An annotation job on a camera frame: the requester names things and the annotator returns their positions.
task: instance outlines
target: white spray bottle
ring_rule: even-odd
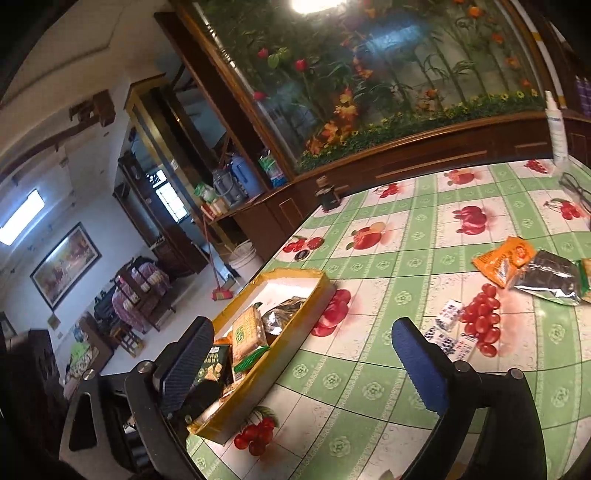
[[[550,130],[554,165],[558,171],[564,171],[569,161],[569,144],[566,140],[562,112],[556,105],[552,92],[548,90],[546,90],[546,118]]]

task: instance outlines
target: blue thermos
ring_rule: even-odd
[[[240,155],[233,155],[231,168],[232,173],[242,183],[249,197],[252,198],[263,193],[261,182],[244,158]]]

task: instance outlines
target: broom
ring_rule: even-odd
[[[205,226],[205,241],[209,245],[209,264],[212,266],[213,277],[216,279],[216,285],[217,285],[217,288],[213,289],[212,300],[217,301],[217,300],[231,299],[234,296],[233,293],[230,290],[228,290],[227,288],[221,287],[220,282],[217,279],[217,270],[216,270],[215,265],[213,264],[212,246],[209,243],[209,235],[207,234],[207,222],[205,221],[205,218],[203,219],[203,225]]]

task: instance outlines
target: orange wrapper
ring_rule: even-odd
[[[517,236],[509,236],[499,248],[472,260],[474,266],[490,281],[505,288],[511,278],[535,256],[535,248]]]

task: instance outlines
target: ceiling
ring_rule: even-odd
[[[109,90],[116,118],[70,138],[58,151],[39,153],[0,184],[0,225],[34,189],[46,203],[12,246],[0,244],[0,290],[73,205],[112,191],[130,128],[123,110],[130,83],[161,72],[172,77],[180,64],[153,18],[164,10],[171,10],[166,0],[79,0],[40,38],[8,86],[0,101],[0,168],[76,125],[69,108],[101,90]]]

